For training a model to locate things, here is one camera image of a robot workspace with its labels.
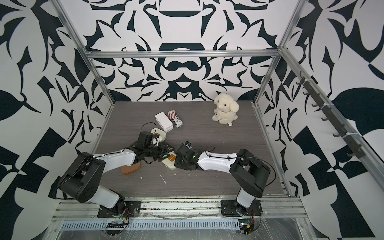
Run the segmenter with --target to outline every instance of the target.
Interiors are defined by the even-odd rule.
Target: stuffed animal
[[[220,93],[214,100],[217,108],[214,110],[215,115],[212,116],[213,121],[221,124],[229,124],[237,119],[236,112],[239,111],[239,104],[226,93]]]

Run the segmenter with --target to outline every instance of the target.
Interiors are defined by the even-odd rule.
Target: cable
[[[147,160],[145,160],[145,158],[144,158],[143,160],[144,160],[144,162],[146,162],[147,164],[151,164],[151,163],[153,163],[153,162],[155,161],[155,159],[153,159],[152,162],[147,162]]]
[[[157,125],[156,125],[156,123],[154,123],[154,122],[148,122],[148,123],[153,123],[153,124],[155,125],[155,132],[156,132],[156,130],[157,130]],[[145,123],[143,126],[141,126],[140,132],[141,132],[141,130],[143,129],[143,127],[144,127],[145,125],[147,125],[148,123]]]
[[[208,149],[209,147],[207,147],[206,149],[205,149],[205,154],[208,156],[208,157],[211,157],[212,155],[209,155],[208,153],[207,153],[207,149]],[[274,167],[272,167],[272,165],[269,163],[269,162],[267,162],[266,160],[263,160],[263,159],[260,159],[260,158],[258,158],[258,157],[245,157],[245,156],[237,156],[237,157],[217,157],[217,156],[214,156],[215,158],[222,158],[222,159],[236,159],[236,158],[252,158],[252,159],[257,159],[257,160],[260,160],[260,161],[263,161],[263,162],[265,162],[266,164],[268,164],[271,168],[272,168],[272,170],[273,170],[273,173],[274,173],[274,175],[275,175],[275,177],[273,178],[273,180],[270,182],[270,183],[268,183],[267,185],[265,185],[266,187],[267,186],[269,186],[270,184],[272,184],[275,180],[276,180],[276,170],[274,169]]]
[[[252,211],[252,222],[251,222],[251,224],[253,223],[253,218],[255,217],[255,212],[253,211],[253,210],[251,210]],[[256,228],[254,228],[251,232],[253,232],[253,231],[256,231],[259,227],[260,227],[260,224],[262,223],[262,216],[261,216],[261,214],[260,214],[260,221],[259,221],[259,224],[257,225],[257,227]]]
[[[109,225],[109,224],[111,224],[111,225],[123,225],[123,226],[125,226],[122,230],[120,230],[118,233],[115,233],[114,235],[122,233],[122,232],[127,228],[128,224],[129,224],[129,217],[128,217],[128,215],[129,215],[129,209],[128,209],[128,208],[124,209],[123,213],[124,213],[125,211],[128,211],[127,215],[125,216],[125,220],[126,220],[127,222],[125,223],[123,220],[121,220],[121,221],[123,222],[122,224],[121,224],[121,223],[116,223],[116,222],[110,222],[110,223],[108,223],[108,224],[105,226],[105,232],[107,232],[107,228],[108,228],[108,225]]]
[[[97,156],[97,157],[92,157],[90,158],[89,160],[87,160],[85,163],[83,163],[83,165],[80,165],[79,169],[72,175],[70,176],[67,180],[65,180],[64,182],[62,182],[53,192],[57,191],[58,189],[60,189],[60,187],[66,183],[68,180],[70,180],[72,177],[74,177],[76,174],[78,174],[80,171],[82,171],[85,166],[90,163],[93,159],[95,158],[98,158],[98,157],[104,157],[104,156],[107,156],[107,155],[110,155],[110,154],[115,154],[115,153],[119,153],[119,152],[123,152],[125,150],[125,148],[123,148],[122,150],[120,151],[117,151],[117,152],[110,152],[110,153],[107,153],[107,154],[102,154],[101,156]],[[70,199],[74,199],[73,197],[71,198],[67,198],[67,199],[64,199],[64,198],[59,198],[57,197],[56,199],[60,199],[60,200],[70,200]]]

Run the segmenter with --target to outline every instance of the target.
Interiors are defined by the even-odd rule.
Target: black and white patterned wall
[[[384,159],[384,1],[310,0],[287,47]]]
[[[62,0],[93,51],[268,49],[298,0]]]
[[[310,0],[288,49],[383,158],[383,1]],[[384,192],[279,62],[259,106],[319,239],[383,239]]]
[[[253,100],[271,57],[108,58],[94,63],[116,101]]]
[[[57,182],[90,151],[109,110],[47,0],[0,3],[0,235],[32,239],[59,203]]]
[[[90,51],[276,49],[297,0],[65,0]],[[117,101],[253,100],[270,58],[135,58],[96,63]]]

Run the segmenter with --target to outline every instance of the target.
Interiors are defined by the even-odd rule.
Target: hook rack
[[[330,102],[330,100],[326,100],[327,98],[324,97],[325,94],[319,90],[317,85],[314,81],[308,81],[301,79],[300,83],[303,84],[304,88],[307,90],[306,93],[303,93],[304,95],[310,95],[313,100],[316,102],[316,104],[312,104],[313,107],[319,107],[321,111],[324,113],[326,118],[321,118],[323,121],[330,121],[331,124],[334,126],[334,128],[337,131],[337,134],[333,134],[334,137],[342,137],[343,140],[346,142],[348,147],[352,150],[352,154],[347,154],[349,157],[356,156],[357,158],[362,158],[366,155],[366,153],[361,149],[361,144],[359,144],[356,141],[356,138],[354,138],[353,134],[358,134],[355,132],[349,132],[346,129],[345,124],[343,124],[340,121],[340,114],[335,107],[335,105]]]

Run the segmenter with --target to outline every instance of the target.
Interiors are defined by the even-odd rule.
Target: plush toy ear
[[[231,112],[236,113],[237,111],[239,111],[239,104],[237,104],[237,102],[233,101],[229,104],[229,109],[231,109]]]
[[[214,103],[215,104],[217,104],[217,100],[218,100],[218,97],[220,96],[220,94],[219,95],[217,95],[216,97],[215,97],[215,99],[214,99]]]

